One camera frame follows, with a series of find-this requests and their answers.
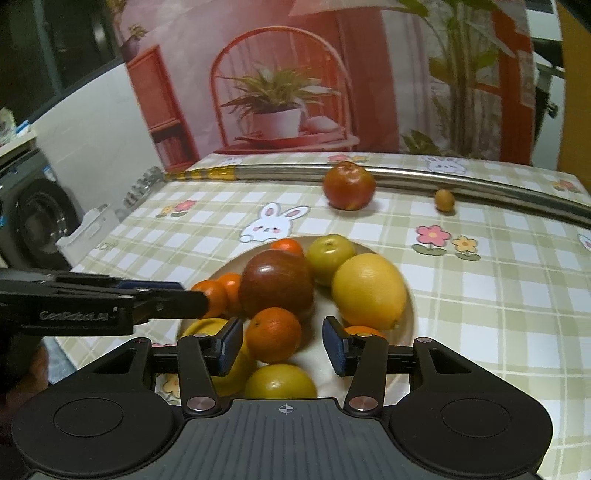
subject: apple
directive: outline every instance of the apple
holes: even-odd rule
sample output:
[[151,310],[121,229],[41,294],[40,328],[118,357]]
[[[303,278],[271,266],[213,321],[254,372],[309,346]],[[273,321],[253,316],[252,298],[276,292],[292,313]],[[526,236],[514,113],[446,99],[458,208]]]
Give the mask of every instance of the apple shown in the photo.
[[355,246],[348,238],[326,235],[312,242],[306,252],[306,259],[312,268],[314,279],[320,285],[330,287],[337,269],[355,254]]
[[246,315],[279,307],[303,319],[314,303],[314,280],[304,257],[269,249],[252,257],[244,271],[238,299]]
[[342,161],[328,171],[322,188],[334,208],[360,210],[374,197],[375,179],[365,168]]

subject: washing machine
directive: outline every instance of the washing machine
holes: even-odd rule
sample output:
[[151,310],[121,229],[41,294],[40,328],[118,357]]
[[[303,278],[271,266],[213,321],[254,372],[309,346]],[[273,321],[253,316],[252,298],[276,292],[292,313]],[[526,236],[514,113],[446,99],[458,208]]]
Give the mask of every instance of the washing machine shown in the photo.
[[80,226],[39,149],[0,167],[0,257],[8,267],[69,270],[56,241]]

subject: white flower pot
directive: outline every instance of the white flower pot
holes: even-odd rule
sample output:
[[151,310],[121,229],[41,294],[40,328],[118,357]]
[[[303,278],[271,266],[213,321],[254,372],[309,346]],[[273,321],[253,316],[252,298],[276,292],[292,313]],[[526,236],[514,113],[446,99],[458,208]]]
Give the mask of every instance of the white flower pot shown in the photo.
[[256,113],[254,117],[256,127],[266,140],[294,138],[300,134],[299,108],[275,113]]

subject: plant pot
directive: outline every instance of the plant pot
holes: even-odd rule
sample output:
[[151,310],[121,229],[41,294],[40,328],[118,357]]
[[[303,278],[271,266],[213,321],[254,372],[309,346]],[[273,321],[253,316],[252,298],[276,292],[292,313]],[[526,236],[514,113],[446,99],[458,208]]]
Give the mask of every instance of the plant pot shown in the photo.
[[139,39],[136,37],[129,37],[121,45],[121,57],[125,63],[132,61],[139,53]]
[[283,112],[256,113],[255,125],[266,140],[295,138],[300,134],[301,110],[292,108]]

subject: person's hand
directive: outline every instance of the person's hand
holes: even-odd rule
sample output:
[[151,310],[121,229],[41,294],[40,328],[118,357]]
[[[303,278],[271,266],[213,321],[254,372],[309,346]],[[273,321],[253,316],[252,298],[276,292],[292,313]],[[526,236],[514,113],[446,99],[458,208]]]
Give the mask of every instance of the person's hand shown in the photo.
[[14,413],[29,398],[47,388],[49,354],[45,345],[41,344],[33,355],[29,373],[6,394],[6,403],[0,404],[0,436],[10,434],[10,423]]

